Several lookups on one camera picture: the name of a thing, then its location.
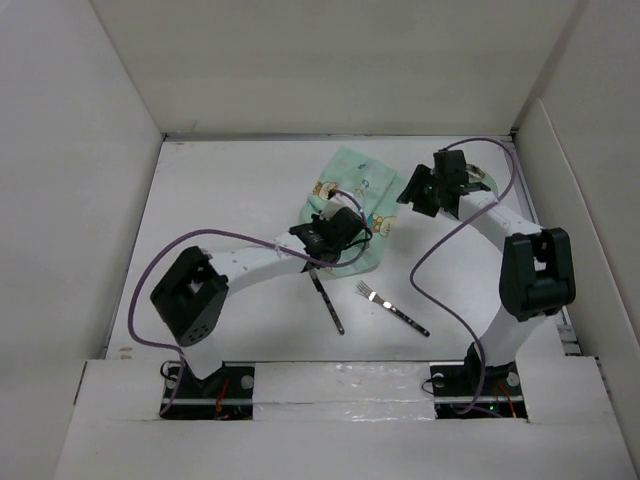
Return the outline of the green cartoon print placemat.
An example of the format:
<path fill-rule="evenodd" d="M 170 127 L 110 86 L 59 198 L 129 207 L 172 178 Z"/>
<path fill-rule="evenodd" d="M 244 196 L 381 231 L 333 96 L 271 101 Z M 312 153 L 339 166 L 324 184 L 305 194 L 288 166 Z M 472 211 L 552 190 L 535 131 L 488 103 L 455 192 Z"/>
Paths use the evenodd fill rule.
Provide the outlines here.
<path fill-rule="evenodd" d="M 307 223 L 311 216 L 321 212 L 328 203 L 333 189 L 349 193 L 363 208 L 372 238 L 361 258 L 355 246 L 345 251 L 340 260 L 355 260 L 340 269 L 322 269 L 319 278 L 334 280 L 374 270 L 383 258 L 384 250 L 396 221 L 399 204 L 397 197 L 407 179 L 395 169 L 352 149 L 342 147 L 326 165 L 300 211 L 300 220 Z"/>

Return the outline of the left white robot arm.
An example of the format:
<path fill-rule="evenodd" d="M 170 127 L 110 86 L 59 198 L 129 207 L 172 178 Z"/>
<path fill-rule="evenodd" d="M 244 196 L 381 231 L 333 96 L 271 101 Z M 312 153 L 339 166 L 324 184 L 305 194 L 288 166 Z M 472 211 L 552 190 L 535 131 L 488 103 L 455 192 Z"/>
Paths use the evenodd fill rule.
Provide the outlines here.
<path fill-rule="evenodd" d="M 225 363 L 213 337 L 226 300 L 280 276 L 350 265 L 354 261 L 342 261 L 342 253 L 367 242 L 369 231 L 363 207 L 351 194 L 334 190 L 309 222 L 273 241 L 243 239 L 251 245 L 224 253 L 198 246 L 183 250 L 150 295 L 190 371 L 188 384 L 201 396 L 222 387 Z"/>

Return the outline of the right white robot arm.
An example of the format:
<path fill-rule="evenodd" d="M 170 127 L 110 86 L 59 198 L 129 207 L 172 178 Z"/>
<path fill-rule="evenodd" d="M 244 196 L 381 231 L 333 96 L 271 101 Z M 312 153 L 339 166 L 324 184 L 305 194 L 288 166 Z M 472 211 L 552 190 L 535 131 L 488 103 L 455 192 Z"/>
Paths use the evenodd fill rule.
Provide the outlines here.
<path fill-rule="evenodd" d="M 461 150 L 440 150 L 433 167 L 418 165 L 397 202 L 429 217 L 446 214 L 460 227 L 470 225 L 502 254 L 501 306 L 457 374 L 471 392 L 486 393 L 534 329 L 575 300 L 569 233 L 525 219 L 488 185 L 471 181 Z"/>

